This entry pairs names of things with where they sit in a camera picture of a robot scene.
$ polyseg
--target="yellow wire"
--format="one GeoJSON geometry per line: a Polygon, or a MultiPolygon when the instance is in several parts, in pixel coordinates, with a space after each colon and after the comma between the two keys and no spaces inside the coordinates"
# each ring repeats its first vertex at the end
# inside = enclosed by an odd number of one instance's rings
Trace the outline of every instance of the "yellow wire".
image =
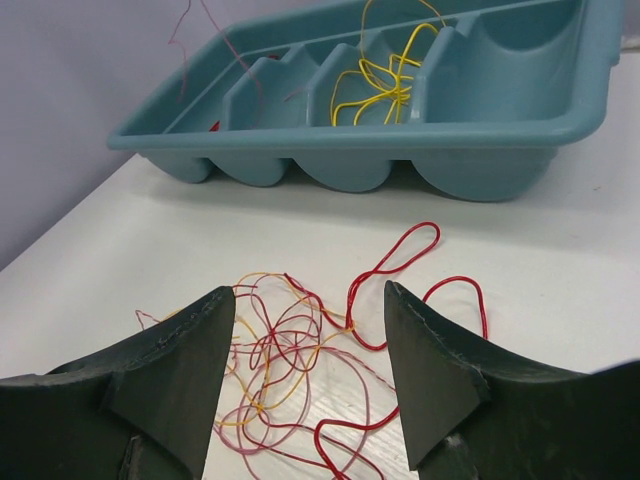
{"type": "MultiPolygon", "coordinates": [[[[436,10],[430,3],[426,2],[425,0],[418,0],[418,1],[436,14],[438,19],[442,23],[443,27],[447,26],[447,23],[445,22],[444,18],[442,18],[442,15],[440,15],[440,12],[438,12],[438,10],[436,10]]],[[[422,66],[421,62],[408,58],[409,52],[413,47],[413,44],[415,42],[415,39],[418,33],[420,33],[425,28],[431,30],[436,36],[439,33],[438,29],[430,23],[422,23],[418,25],[411,33],[409,40],[405,45],[402,55],[398,55],[396,53],[391,54],[389,56],[388,68],[378,65],[372,62],[371,60],[367,59],[365,57],[365,52],[364,52],[364,34],[365,34],[365,26],[366,26],[366,17],[367,17],[367,12],[369,11],[369,8],[371,7],[372,3],[373,3],[373,0],[367,0],[367,2],[365,3],[364,9],[362,11],[362,18],[360,23],[360,60],[358,61],[358,67],[360,68],[360,70],[359,71],[347,70],[345,72],[342,72],[338,76],[338,79],[336,80],[336,84],[333,88],[333,94],[331,95],[331,102],[329,105],[329,109],[330,109],[329,118],[331,121],[331,125],[334,127],[338,125],[338,114],[342,109],[359,107],[353,119],[353,124],[357,125],[358,121],[360,120],[360,117],[365,112],[365,110],[367,110],[370,106],[386,99],[391,100],[391,107],[387,112],[387,116],[385,117],[384,124],[387,125],[390,122],[394,110],[396,112],[395,123],[400,123],[401,116],[402,116],[402,106],[408,105],[409,99],[411,98],[411,94],[409,93],[411,90],[411,86],[403,86],[402,82],[405,80],[413,80],[413,77],[408,75],[403,75],[402,70],[405,65],[411,65],[416,68],[420,68],[422,66]],[[394,66],[396,63],[398,64],[398,70],[394,71],[394,66]],[[376,71],[385,73],[388,76],[390,76],[393,79],[394,86],[390,86],[387,82],[385,82],[382,78],[380,78],[375,73],[376,71]],[[342,79],[345,77],[345,75],[350,75],[350,74],[362,75],[365,81],[380,93],[373,95],[369,98],[366,98],[364,100],[359,100],[354,102],[343,102],[338,106],[334,107],[337,92],[338,92],[338,86],[342,81],[342,79]]]]}
{"type": "MultiPolygon", "coordinates": [[[[339,313],[334,312],[332,310],[329,310],[327,308],[320,308],[318,305],[316,305],[315,303],[311,302],[307,298],[306,295],[302,295],[295,288],[295,286],[293,286],[291,284],[291,282],[289,282],[287,277],[285,277],[284,275],[282,275],[280,273],[271,273],[271,272],[253,272],[253,273],[249,273],[249,274],[243,276],[240,280],[238,280],[237,284],[238,285],[242,285],[242,284],[244,284],[245,280],[247,280],[248,278],[256,277],[256,276],[277,278],[277,279],[281,280],[288,287],[289,291],[296,296],[296,298],[298,299],[298,301],[300,301],[301,304],[306,304],[306,305],[310,306],[314,311],[328,313],[328,314],[333,315],[335,317],[344,318],[344,315],[342,315],[342,314],[339,314],[339,313]]],[[[251,336],[253,337],[255,342],[257,342],[259,340],[258,335],[253,330],[253,328],[251,328],[251,326],[248,324],[248,322],[246,320],[244,320],[242,317],[237,317],[236,318],[236,322],[241,323],[245,328],[247,328],[247,330],[249,330],[249,333],[251,334],[251,336]]],[[[309,366],[311,365],[311,363],[313,362],[315,357],[318,355],[320,350],[324,347],[324,345],[326,345],[327,342],[329,342],[331,339],[337,337],[338,335],[343,335],[343,334],[352,332],[353,329],[354,329],[354,326],[352,326],[349,329],[340,330],[338,332],[335,332],[332,335],[329,335],[327,338],[325,338],[319,345],[314,347],[314,349],[311,352],[311,355],[309,356],[309,358],[307,359],[307,362],[305,364],[305,370],[308,370],[309,366]]],[[[263,377],[263,385],[268,385],[269,379],[270,379],[270,359],[269,359],[269,356],[266,354],[266,352],[263,353],[263,355],[265,357],[265,375],[263,377]]],[[[265,411],[265,410],[274,410],[274,409],[278,408],[284,402],[286,402],[291,397],[291,395],[293,395],[294,392],[300,387],[300,384],[302,383],[302,380],[305,378],[305,376],[309,375],[308,371],[302,372],[300,374],[300,376],[298,377],[298,379],[296,380],[296,382],[293,384],[293,386],[287,391],[287,393],[278,402],[276,402],[276,403],[274,403],[272,405],[266,405],[266,404],[262,403],[260,400],[259,401],[254,400],[252,398],[253,396],[251,395],[251,392],[249,391],[249,387],[245,384],[245,382],[242,379],[242,377],[233,368],[229,367],[228,365],[227,365],[227,367],[229,368],[229,372],[228,373],[233,375],[238,380],[238,383],[240,384],[240,387],[241,387],[241,389],[243,391],[244,397],[251,404],[251,406],[253,406],[256,409],[256,412],[253,415],[251,415],[250,417],[248,417],[247,419],[245,419],[245,420],[243,420],[241,422],[220,422],[220,421],[216,420],[216,425],[218,425],[220,427],[238,427],[238,426],[248,425],[249,423],[251,423],[253,420],[255,420],[258,417],[260,412],[265,411]]],[[[267,393],[268,393],[268,389],[269,389],[268,386],[264,387],[264,389],[261,391],[261,395],[260,395],[261,398],[266,398],[267,393]]]]}
{"type": "Polygon", "coordinates": [[[173,317],[176,313],[181,312],[182,309],[179,308],[178,310],[174,310],[173,312],[171,312],[169,315],[167,315],[166,317],[164,317],[162,320],[160,320],[161,322],[164,322],[165,320],[170,319],[171,317],[173,317]]]}

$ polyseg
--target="thin wire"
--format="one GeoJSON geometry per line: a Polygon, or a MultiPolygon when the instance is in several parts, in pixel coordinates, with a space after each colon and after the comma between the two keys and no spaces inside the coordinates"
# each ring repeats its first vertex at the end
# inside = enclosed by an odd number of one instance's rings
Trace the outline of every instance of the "thin wire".
{"type": "MultiPolygon", "coordinates": [[[[440,238],[440,228],[433,222],[422,222],[407,230],[373,269],[363,272],[353,280],[347,292],[347,309],[344,315],[326,308],[325,303],[318,294],[303,286],[299,280],[287,273],[255,272],[245,275],[234,286],[238,302],[248,301],[253,315],[262,324],[265,333],[258,333],[256,326],[252,325],[252,322],[242,316],[236,316],[236,324],[246,330],[249,339],[242,341],[243,335],[240,332],[236,332],[237,334],[234,335],[225,377],[233,377],[240,385],[242,394],[236,408],[216,419],[214,431],[224,445],[242,456],[247,470],[253,478],[259,478],[259,472],[256,472],[252,467],[249,457],[261,452],[270,452],[314,468],[328,469],[338,479],[349,479],[347,471],[354,462],[358,461],[371,468],[380,478],[384,478],[379,467],[368,459],[362,451],[369,433],[383,428],[393,421],[398,415],[398,408],[394,408],[389,415],[380,421],[371,423],[369,387],[364,380],[363,374],[370,375],[390,391],[395,392],[395,390],[391,383],[386,381],[355,354],[330,346],[329,343],[339,336],[351,333],[358,344],[366,350],[379,351],[385,348],[386,342],[380,345],[369,344],[356,330],[353,309],[359,289],[374,276],[393,275],[408,268],[419,258],[432,251],[439,243],[440,238]],[[427,245],[399,266],[387,267],[386,265],[391,261],[391,257],[395,256],[407,239],[416,234],[417,231],[425,228],[433,231],[432,238],[427,242],[427,245]],[[294,298],[294,302],[282,310],[276,321],[272,320],[270,308],[261,296],[263,283],[267,281],[276,282],[276,285],[284,286],[284,291],[293,295],[294,298]],[[336,331],[323,334],[324,321],[332,325],[336,331]],[[311,373],[317,365],[321,353],[330,354],[344,362],[360,380],[364,392],[364,423],[359,424],[330,418],[322,419],[313,426],[304,423],[313,405],[311,401],[311,373]],[[275,366],[281,363],[286,368],[284,373],[277,374],[275,366]],[[248,366],[249,370],[253,372],[248,381],[243,378],[243,365],[248,366]],[[277,385],[285,385],[285,383],[287,387],[285,387],[284,391],[279,390],[277,397],[274,397],[275,387],[277,385]],[[299,391],[304,400],[302,403],[293,402],[300,406],[299,412],[296,414],[297,419],[293,422],[274,422],[272,412],[287,404],[294,394],[299,391]],[[256,420],[264,428],[263,434],[259,436],[255,436],[250,428],[256,420]],[[326,426],[352,428],[362,431],[363,435],[358,445],[351,447],[325,435],[322,432],[322,428],[326,426]],[[229,428],[235,429],[234,442],[231,441],[231,438],[226,433],[229,428]],[[274,436],[272,431],[277,431],[280,435],[274,436]],[[296,432],[313,433],[314,446],[318,451],[321,462],[287,451],[284,444],[296,432]],[[246,445],[244,442],[249,442],[251,446],[246,445]],[[344,467],[339,468],[335,465],[324,449],[324,442],[329,442],[347,453],[348,461],[344,467]]],[[[425,302],[428,301],[439,288],[458,281],[469,283],[476,289],[482,322],[482,334],[487,338],[488,327],[483,294],[475,280],[463,276],[444,279],[431,287],[423,297],[423,300],[425,302]]],[[[144,328],[142,318],[150,318],[158,322],[151,315],[141,311],[136,311],[136,317],[142,328],[144,328]]]]}
{"type": "MultiPolygon", "coordinates": [[[[447,23],[445,22],[444,18],[442,18],[442,15],[440,15],[438,10],[436,10],[430,3],[426,2],[425,0],[418,0],[418,1],[436,14],[438,19],[442,23],[443,27],[447,26],[447,23]]],[[[385,116],[384,124],[387,125],[391,121],[394,111],[396,113],[395,123],[401,123],[402,107],[404,105],[408,105],[409,100],[411,98],[411,93],[410,93],[411,86],[410,85],[404,86],[403,82],[413,80],[412,77],[405,76],[402,74],[403,68],[405,64],[409,64],[416,68],[420,68],[422,66],[422,62],[411,60],[408,58],[408,55],[411,51],[411,48],[413,47],[413,44],[415,43],[418,33],[420,33],[422,30],[424,29],[431,30],[436,36],[439,33],[439,30],[436,27],[434,27],[431,23],[422,23],[418,25],[409,36],[409,40],[405,45],[402,55],[397,55],[395,53],[392,53],[389,56],[389,68],[385,68],[381,65],[378,65],[372,62],[371,60],[368,60],[365,56],[365,51],[364,51],[364,45],[365,45],[364,34],[365,34],[365,27],[366,27],[366,17],[367,17],[367,12],[369,11],[369,8],[371,7],[372,3],[373,3],[373,0],[367,0],[367,3],[365,4],[364,9],[362,11],[362,18],[360,22],[360,60],[358,61],[358,67],[360,70],[347,70],[345,72],[342,72],[338,76],[333,88],[331,101],[329,103],[329,119],[330,119],[331,125],[334,127],[338,126],[338,116],[341,110],[345,108],[359,107],[353,118],[353,125],[358,125],[358,122],[360,121],[361,116],[369,107],[384,100],[391,101],[391,106],[389,107],[389,110],[387,111],[387,115],[385,116]],[[398,63],[398,68],[397,70],[394,70],[394,66],[396,62],[398,63]],[[384,79],[379,77],[375,73],[376,70],[391,77],[391,79],[393,80],[393,85],[389,85],[384,79]],[[337,106],[334,106],[336,97],[338,94],[338,87],[346,75],[362,75],[365,81],[380,93],[377,93],[363,100],[343,102],[337,106]]]]}
{"type": "Polygon", "coordinates": [[[215,21],[215,19],[213,18],[213,15],[211,15],[211,11],[209,10],[209,7],[207,7],[207,4],[205,3],[205,0],[200,0],[200,3],[202,4],[202,8],[204,8],[204,11],[207,14],[207,17],[209,17],[209,20],[211,21],[215,29],[218,31],[218,34],[220,34],[220,36],[224,40],[224,43],[227,44],[233,56],[240,63],[240,65],[242,65],[242,68],[245,70],[245,72],[247,72],[247,75],[249,75],[249,78],[251,78],[251,80],[253,80],[253,82],[256,84],[256,88],[258,89],[258,112],[257,112],[255,124],[252,127],[252,128],[255,128],[260,123],[260,119],[262,118],[262,113],[264,111],[264,90],[262,88],[262,84],[256,78],[255,74],[251,71],[251,68],[249,68],[249,66],[242,59],[242,56],[238,53],[236,48],[233,46],[233,43],[231,43],[231,40],[229,40],[226,33],[220,28],[220,26],[218,25],[218,22],[215,21]]]}
{"type": "Polygon", "coordinates": [[[187,0],[187,1],[188,1],[187,8],[184,12],[182,12],[182,15],[180,15],[180,19],[178,20],[178,23],[173,29],[173,33],[171,34],[171,38],[169,39],[169,45],[178,45],[178,47],[180,47],[180,50],[182,50],[182,86],[180,87],[180,95],[178,95],[178,103],[182,101],[182,99],[184,98],[184,94],[187,91],[187,72],[189,71],[189,63],[187,60],[187,49],[182,43],[176,40],[178,29],[180,28],[180,25],[182,25],[182,21],[184,20],[184,18],[189,13],[189,10],[191,10],[191,0],[187,0]]]}

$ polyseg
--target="yellow wire bundle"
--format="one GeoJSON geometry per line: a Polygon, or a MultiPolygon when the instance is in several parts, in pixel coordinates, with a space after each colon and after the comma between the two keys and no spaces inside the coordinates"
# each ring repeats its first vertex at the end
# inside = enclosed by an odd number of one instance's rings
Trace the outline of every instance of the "yellow wire bundle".
{"type": "MultiPolygon", "coordinates": [[[[432,10],[437,15],[437,17],[440,19],[440,22],[442,23],[442,26],[444,27],[447,26],[446,22],[444,21],[440,13],[431,4],[427,3],[425,0],[418,0],[418,1],[423,5],[425,5],[427,8],[429,8],[430,10],[432,10]]],[[[361,30],[360,30],[360,60],[358,61],[358,67],[360,68],[360,70],[347,70],[345,72],[342,72],[338,77],[338,79],[336,80],[335,87],[333,88],[333,95],[331,96],[331,105],[330,105],[330,111],[329,111],[329,115],[331,118],[331,126],[333,127],[336,127],[338,125],[338,114],[340,113],[340,110],[344,108],[359,107],[355,117],[353,118],[353,124],[357,125],[358,121],[360,120],[360,117],[362,116],[362,114],[367,108],[369,108],[371,105],[374,105],[386,99],[391,100],[391,106],[389,107],[389,111],[387,112],[387,116],[385,117],[384,124],[387,125],[389,123],[389,121],[393,116],[394,110],[396,112],[395,123],[400,123],[401,115],[402,115],[402,107],[404,105],[408,105],[409,99],[411,98],[411,93],[410,93],[411,86],[410,85],[403,86],[402,82],[413,80],[413,77],[408,75],[403,75],[402,70],[405,65],[411,65],[416,68],[420,68],[422,66],[421,62],[417,62],[415,60],[411,60],[410,58],[408,58],[409,52],[411,51],[411,47],[413,47],[416,37],[422,30],[424,29],[430,30],[435,35],[438,35],[438,32],[439,32],[438,29],[433,25],[431,25],[430,23],[421,23],[413,30],[413,32],[409,36],[409,40],[407,41],[407,44],[404,47],[402,55],[398,55],[395,53],[391,54],[389,56],[388,67],[378,65],[372,62],[371,60],[368,60],[364,54],[364,31],[365,31],[366,16],[367,16],[367,11],[369,10],[369,7],[371,6],[372,3],[373,3],[373,0],[367,0],[367,3],[365,4],[364,9],[362,11],[362,23],[361,23],[361,30]],[[387,74],[389,77],[392,78],[393,85],[387,84],[383,79],[377,76],[374,73],[374,71],[387,74]],[[364,100],[358,100],[354,102],[344,102],[337,105],[334,108],[336,95],[338,93],[338,86],[340,85],[340,82],[346,75],[362,75],[366,80],[366,82],[380,93],[377,93],[369,98],[365,98],[364,100]]]]}

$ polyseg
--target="blue plastic tray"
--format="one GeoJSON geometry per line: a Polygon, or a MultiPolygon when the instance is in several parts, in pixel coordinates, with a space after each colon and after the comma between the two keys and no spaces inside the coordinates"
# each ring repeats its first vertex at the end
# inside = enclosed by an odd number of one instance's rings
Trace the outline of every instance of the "blue plastic tray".
{"type": "MultiPolygon", "coordinates": [[[[449,26],[420,35],[402,124],[383,125],[389,104],[330,126],[338,75],[357,69],[364,2],[351,0],[239,24],[228,38],[256,83],[214,38],[109,138],[165,172],[201,182],[218,167],[256,186],[277,183],[292,160],[338,190],[376,188],[409,160],[443,192],[513,198],[539,179],[559,146],[602,123],[619,60],[623,0],[433,0],[449,26]],[[218,123],[218,131],[211,132],[218,123]]],[[[366,56],[401,53],[413,29],[437,17],[416,0],[376,0],[366,56]]],[[[338,101],[375,93],[363,77],[341,82],[338,101]]]]}

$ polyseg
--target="white surface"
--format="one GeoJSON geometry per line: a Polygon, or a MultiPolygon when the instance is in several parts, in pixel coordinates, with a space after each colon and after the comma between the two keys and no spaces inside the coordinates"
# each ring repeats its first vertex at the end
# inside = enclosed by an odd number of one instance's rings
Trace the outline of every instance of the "white surface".
{"type": "MultiPolygon", "coordinates": [[[[221,176],[193,186],[134,157],[0,273],[0,376],[44,373],[136,333],[136,308],[162,317],[254,270],[289,272],[343,308],[351,280],[422,220],[438,222],[444,236],[398,277],[414,292],[469,275],[485,290],[492,340],[510,350],[581,371],[638,358],[638,132],[640,55],[629,54],[613,71],[604,126],[561,151],[510,203],[441,198],[408,169],[365,195],[331,192],[298,173],[271,189],[221,176]]],[[[404,252],[428,240],[418,235],[404,252]]],[[[365,286],[357,305],[368,338],[383,335],[382,287],[365,286]]],[[[442,313],[477,331],[470,290],[450,286],[436,297],[442,313]]],[[[367,358],[390,378],[385,353],[367,358]]],[[[335,371],[321,375],[327,390],[317,401],[341,416],[357,385],[335,371]]],[[[393,399],[374,403],[380,418],[393,399]]],[[[398,424],[376,437],[369,452],[385,472],[409,477],[398,424]]],[[[311,438],[298,448],[311,452],[311,438]]],[[[209,478],[247,477],[215,437],[211,452],[209,478]]],[[[285,462],[261,455],[253,465],[274,478],[285,462]]]]}

